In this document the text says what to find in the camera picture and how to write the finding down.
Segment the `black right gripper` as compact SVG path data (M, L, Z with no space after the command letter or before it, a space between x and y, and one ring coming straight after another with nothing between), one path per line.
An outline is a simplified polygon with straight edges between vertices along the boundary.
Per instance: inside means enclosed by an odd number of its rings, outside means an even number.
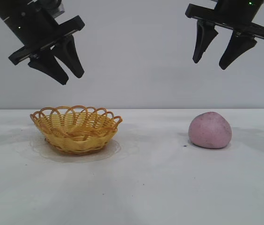
M222 70L255 47L257 41L254 37L264 40L264 26L252 22L263 3L263 0L219 0L214 9L189 4L185 15L197 19L197 38L192 57L194 63L200 61L203 53L218 35L215 25L233 30L219 61Z

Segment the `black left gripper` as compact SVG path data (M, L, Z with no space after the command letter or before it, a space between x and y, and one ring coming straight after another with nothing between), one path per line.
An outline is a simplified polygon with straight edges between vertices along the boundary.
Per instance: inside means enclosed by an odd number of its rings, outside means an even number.
M58 24L55 18L63 12L60 0L0 0L0 18L24 45L9 56L10 61L17 65L37 54L36 58L30 58L29 67L66 85L68 75L54 55L42 52L59 43L57 58L77 78L82 78L84 69L72 34L83 29L85 23L76 16Z

